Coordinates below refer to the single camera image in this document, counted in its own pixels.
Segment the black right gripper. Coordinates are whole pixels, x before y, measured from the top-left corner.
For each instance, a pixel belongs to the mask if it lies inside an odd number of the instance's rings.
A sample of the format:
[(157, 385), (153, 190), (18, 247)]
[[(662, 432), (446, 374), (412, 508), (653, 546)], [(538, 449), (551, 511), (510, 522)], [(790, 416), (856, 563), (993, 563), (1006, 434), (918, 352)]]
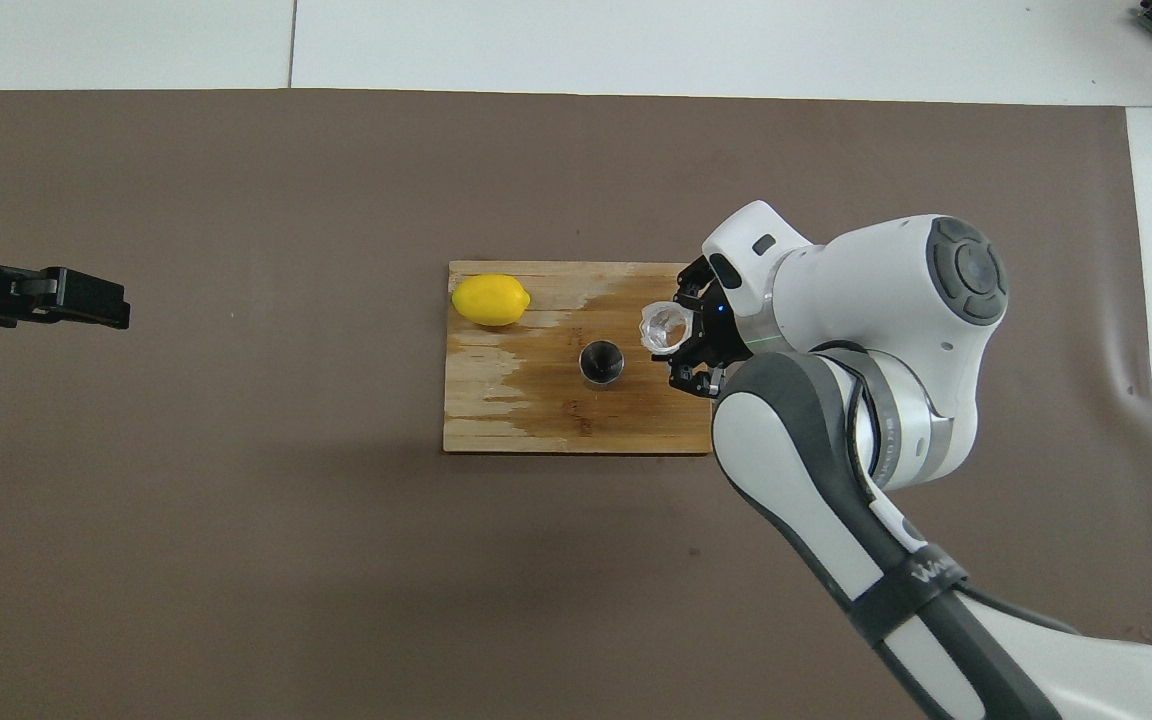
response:
[(668, 384), (696, 397), (717, 397), (728, 364), (751, 353), (738, 333), (733, 306), (704, 255), (677, 274), (675, 301), (692, 306), (692, 348), (668, 357)]

